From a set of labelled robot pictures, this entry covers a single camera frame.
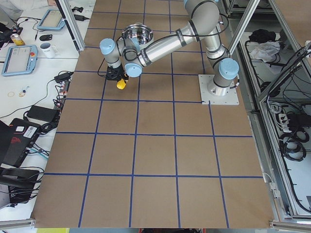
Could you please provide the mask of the yellow corn cob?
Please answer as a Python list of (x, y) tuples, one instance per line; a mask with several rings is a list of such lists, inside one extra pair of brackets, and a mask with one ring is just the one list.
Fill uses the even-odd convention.
[(127, 80), (125, 80), (125, 79), (120, 79), (117, 82), (117, 88), (120, 89), (120, 90), (125, 89), (126, 85), (127, 85)]

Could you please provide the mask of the white electric cooking pot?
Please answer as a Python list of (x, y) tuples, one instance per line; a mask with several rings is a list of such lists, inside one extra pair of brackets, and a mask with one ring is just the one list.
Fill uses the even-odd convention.
[(121, 33), (123, 39), (136, 39), (139, 45), (147, 45), (154, 41), (154, 33), (151, 28), (142, 24), (128, 25)]

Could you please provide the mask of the small black power adapter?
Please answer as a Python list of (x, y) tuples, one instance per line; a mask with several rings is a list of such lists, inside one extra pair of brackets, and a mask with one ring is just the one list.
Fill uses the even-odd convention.
[(67, 71), (67, 72), (64, 72), (62, 74), (58, 74), (57, 76), (55, 76), (54, 80), (57, 83), (61, 83), (61, 82), (64, 82), (64, 81), (68, 81), (71, 78), (72, 75), (73, 75), (73, 72)]

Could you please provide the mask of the white mug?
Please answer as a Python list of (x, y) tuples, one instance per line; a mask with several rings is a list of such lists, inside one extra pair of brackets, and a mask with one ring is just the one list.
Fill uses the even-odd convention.
[(59, 53), (55, 45), (52, 45), (51, 43), (47, 43), (47, 42), (42, 43), (40, 45), (40, 49), (42, 50), (42, 52), (47, 58), (54, 58)]

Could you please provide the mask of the black power adapter brick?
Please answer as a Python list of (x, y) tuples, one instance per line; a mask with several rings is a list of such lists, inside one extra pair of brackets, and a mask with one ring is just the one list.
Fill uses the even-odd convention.
[(26, 116), (32, 119), (37, 119), (45, 122), (53, 122), (59, 117), (60, 111), (46, 107), (32, 105)]

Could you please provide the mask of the black computer mouse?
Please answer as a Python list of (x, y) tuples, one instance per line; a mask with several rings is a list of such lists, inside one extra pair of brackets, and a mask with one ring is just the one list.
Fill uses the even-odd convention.
[(52, 40), (52, 34), (45, 34), (39, 37), (40, 41), (50, 41)]

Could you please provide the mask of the upper blue teach pendant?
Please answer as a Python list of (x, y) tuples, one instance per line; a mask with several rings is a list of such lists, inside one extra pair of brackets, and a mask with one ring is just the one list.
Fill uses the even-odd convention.
[(49, 9), (37, 25), (41, 31), (59, 31), (65, 26), (62, 14), (59, 10)]

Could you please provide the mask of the blue teach pendant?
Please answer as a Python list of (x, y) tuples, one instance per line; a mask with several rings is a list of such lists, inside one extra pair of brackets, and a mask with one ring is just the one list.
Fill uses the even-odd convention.
[(37, 25), (41, 31), (59, 31), (65, 26), (62, 14), (59, 10), (49, 9)]
[(2, 76), (26, 75), (32, 73), (38, 56), (36, 45), (13, 46), (8, 49)]

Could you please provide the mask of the lower blue teach pendant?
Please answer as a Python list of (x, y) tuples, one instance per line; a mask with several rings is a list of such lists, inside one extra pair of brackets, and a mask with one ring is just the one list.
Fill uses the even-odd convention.
[(36, 45), (13, 46), (8, 49), (2, 76), (26, 75), (32, 73), (38, 56)]

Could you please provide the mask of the yellow drink can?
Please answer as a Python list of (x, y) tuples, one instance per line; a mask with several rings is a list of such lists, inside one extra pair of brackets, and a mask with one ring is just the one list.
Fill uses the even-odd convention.
[(24, 46), (25, 42), (22, 40), (19, 34), (14, 33), (10, 36), (11, 40), (17, 45), (17, 46)]

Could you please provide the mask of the black laptop with sticker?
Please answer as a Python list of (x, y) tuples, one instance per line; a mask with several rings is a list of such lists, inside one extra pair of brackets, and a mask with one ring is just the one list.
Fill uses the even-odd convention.
[(14, 118), (10, 125), (0, 130), (0, 140), (4, 142), (0, 154), (3, 163), (19, 167), (39, 137), (41, 125)]

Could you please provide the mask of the black cloth bundle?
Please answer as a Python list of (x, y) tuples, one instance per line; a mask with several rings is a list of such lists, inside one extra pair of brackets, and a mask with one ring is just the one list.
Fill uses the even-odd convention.
[(252, 32), (249, 36), (250, 41), (258, 42), (258, 43), (266, 43), (268, 41), (275, 41), (276, 33), (270, 32), (265, 29), (258, 29)]

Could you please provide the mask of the white crumpled cloth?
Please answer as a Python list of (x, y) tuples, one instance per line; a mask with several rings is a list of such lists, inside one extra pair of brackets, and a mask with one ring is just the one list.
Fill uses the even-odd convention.
[(258, 44), (250, 52), (251, 59), (262, 60), (263, 62), (272, 62), (276, 59), (276, 54), (280, 51), (279, 42), (266, 42)]

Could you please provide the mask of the aluminium frame post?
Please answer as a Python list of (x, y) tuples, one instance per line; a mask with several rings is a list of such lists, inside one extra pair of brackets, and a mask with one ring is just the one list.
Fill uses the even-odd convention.
[(56, 0), (55, 2), (56, 2), (56, 5), (59, 11), (61, 12), (63, 20), (65, 21), (65, 24), (73, 40), (73, 43), (76, 47), (76, 50), (78, 52), (83, 51), (85, 48), (85, 43), (82, 38), (80, 29), (77, 25), (76, 19), (73, 15), (69, 1), (68, 0)]

